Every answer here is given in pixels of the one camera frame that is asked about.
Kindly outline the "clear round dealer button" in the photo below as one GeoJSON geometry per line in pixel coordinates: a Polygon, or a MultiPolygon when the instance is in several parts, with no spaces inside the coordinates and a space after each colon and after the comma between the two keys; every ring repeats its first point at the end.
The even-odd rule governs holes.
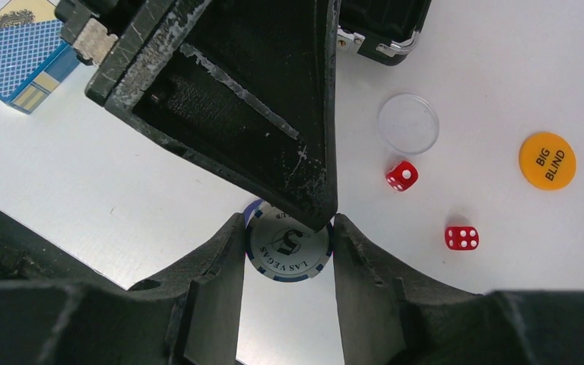
{"type": "Polygon", "coordinates": [[[377,114],[377,128],[389,148],[407,155],[428,151],[440,134],[437,114],[415,94],[396,94],[386,100],[377,114]]]}

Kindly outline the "white grey poker chip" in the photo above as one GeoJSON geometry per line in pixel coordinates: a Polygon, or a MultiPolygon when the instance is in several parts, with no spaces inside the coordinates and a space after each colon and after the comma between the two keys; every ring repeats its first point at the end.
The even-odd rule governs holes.
{"type": "Polygon", "coordinates": [[[282,283],[314,278],[334,252],[334,228],[313,230],[263,201],[246,227],[246,255],[257,272],[282,283]]]}

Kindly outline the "black aluminium poker case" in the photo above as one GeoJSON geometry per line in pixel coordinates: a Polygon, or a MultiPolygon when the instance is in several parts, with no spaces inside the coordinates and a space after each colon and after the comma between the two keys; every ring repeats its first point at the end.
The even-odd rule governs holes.
{"type": "Polygon", "coordinates": [[[337,48],[396,66],[416,48],[430,4],[430,0],[342,1],[337,48]]]}

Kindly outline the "red die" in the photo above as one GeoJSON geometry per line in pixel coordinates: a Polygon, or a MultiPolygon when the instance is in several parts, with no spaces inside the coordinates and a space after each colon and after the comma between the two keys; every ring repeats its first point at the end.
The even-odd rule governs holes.
{"type": "Polygon", "coordinates": [[[472,226],[448,226],[444,240],[447,248],[456,251],[474,250],[480,243],[478,230],[472,226]]]}
{"type": "Polygon", "coordinates": [[[398,192],[411,188],[418,178],[417,168],[408,160],[401,160],[386,173],[386,182],[398,192]]]}

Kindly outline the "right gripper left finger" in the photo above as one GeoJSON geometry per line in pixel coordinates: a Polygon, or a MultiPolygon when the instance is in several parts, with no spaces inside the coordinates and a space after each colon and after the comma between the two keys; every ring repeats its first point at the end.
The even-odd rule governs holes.
{"type": "Polygon", "coordinates": [[[235,364],[246,228],[122,289],[0,211],[0,364],[235,364]]]}

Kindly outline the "blue white card box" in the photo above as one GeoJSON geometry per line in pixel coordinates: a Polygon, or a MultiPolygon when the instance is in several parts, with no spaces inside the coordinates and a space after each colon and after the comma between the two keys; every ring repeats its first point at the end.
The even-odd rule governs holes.
{"type": "Polygon", "coordinates": [[[77,68],[56,1],[0,0],[0,101],[31,114],[77,68]]]}

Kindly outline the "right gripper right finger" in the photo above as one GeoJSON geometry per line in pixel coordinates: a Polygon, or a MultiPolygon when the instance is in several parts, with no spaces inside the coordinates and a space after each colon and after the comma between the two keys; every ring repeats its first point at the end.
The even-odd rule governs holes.
{"type": "Polygon", "coordinates": [[[335,297],[347,364],[584,364],[584,290],[473,294],[334,221],[335,297]]]}

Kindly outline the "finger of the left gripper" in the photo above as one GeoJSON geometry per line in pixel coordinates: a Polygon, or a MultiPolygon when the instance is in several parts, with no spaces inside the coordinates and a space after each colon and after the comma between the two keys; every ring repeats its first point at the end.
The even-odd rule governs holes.
{"type": "Polygon", "coordinates": [[[337,1],[61,1],[86,96],[313,229],[338,209],[337,1]]]}

